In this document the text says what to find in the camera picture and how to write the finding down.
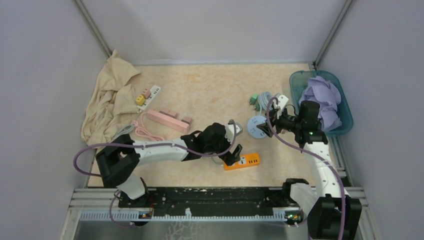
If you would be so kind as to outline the round light blue power socket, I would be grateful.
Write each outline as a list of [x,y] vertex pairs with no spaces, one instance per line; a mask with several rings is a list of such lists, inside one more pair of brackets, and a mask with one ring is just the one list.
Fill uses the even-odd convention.
[[264,124],[266,118],[262,115],[255,115],[251,117],[247,122],[247,131],[249,135],[255,139],[263,139],[267,137],[267,134],[259,129],[257,125]]

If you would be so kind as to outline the orange power strip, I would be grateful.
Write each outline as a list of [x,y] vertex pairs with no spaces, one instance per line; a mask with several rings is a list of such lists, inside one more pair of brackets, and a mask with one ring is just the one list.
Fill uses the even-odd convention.
[[243,154],[240,156],[240,160],[232,165],[223,165],[225,171],[239,170],[250,167],[258,166],[261,163],[261,159],[258,153]]

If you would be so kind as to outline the green USB charger plug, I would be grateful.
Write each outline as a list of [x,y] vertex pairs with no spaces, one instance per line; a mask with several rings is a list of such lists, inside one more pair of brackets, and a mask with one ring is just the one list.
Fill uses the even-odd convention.
[[257,103],[258,96],[259,95],[257,93],[252,94],[250,96],[250,99],[249,99],[249,104],[250,105],[255,105]]
[[256,112],[260,112],[260,111],[262,110],[261,105],[260,105],[260,104],[256,104],[256,105],[255,105],[255,107],[254,107],[254,110],[255,110]]

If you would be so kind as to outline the pink power strip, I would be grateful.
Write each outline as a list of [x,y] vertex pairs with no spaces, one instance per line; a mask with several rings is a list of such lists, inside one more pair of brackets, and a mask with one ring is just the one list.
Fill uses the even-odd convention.
[[185,122],[181,121],[183,118],[181,119],[178,118],[179,113],[177,118],[173,118],[168,115],[160,113],[160,111],[149,109],[147,110],[145,115],[147,116],[148,119],[156,123],[162,124],[166,127],[169,127],[171,129],[174,129],[176,131],[179,131],[183,134],[187,134],[191,129],[191,125],[188,125]]

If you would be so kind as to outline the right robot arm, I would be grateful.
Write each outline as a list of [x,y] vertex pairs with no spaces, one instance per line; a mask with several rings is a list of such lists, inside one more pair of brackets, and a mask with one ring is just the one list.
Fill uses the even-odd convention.
[[329,155],[329,142],[321,130],[320,105],[303,101],[297,115],[287,113],[283,100],[272,97],[266,108],[266,122],[257,127],[269,137],[304,155],[315,187],[301,179],[286,181],[281,199],[287,206],[298,204],[306,215],[308,237],[314,240],[353,240],[362,204],[343,185]]

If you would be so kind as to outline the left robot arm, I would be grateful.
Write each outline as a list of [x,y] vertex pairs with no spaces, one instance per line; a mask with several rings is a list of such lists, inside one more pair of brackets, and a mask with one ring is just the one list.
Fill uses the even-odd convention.
[[217,122],[203,131],[194,131],[178,138],[162,141],[134,140],[129,134],[119,136],[111,143],[102,144],[95,156],[105,188],[117,188],[138,207],[149,203],[150,193],[134,170],[142,165],[163,161],[186,162],[202,157],[219,157],[225,164],[238,162],[243,147],[236,138],[243,132],[233,120],[227,125]]

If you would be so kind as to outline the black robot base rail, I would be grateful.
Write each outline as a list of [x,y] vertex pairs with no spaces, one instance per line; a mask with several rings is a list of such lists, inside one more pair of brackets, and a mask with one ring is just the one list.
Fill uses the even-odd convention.
[[194,217],[267,217],[278,208],[300,209],[281,187],[154,187],[137,199],[121,193],[118,206],[147,208],[155,217],[181,217],[186,209]]

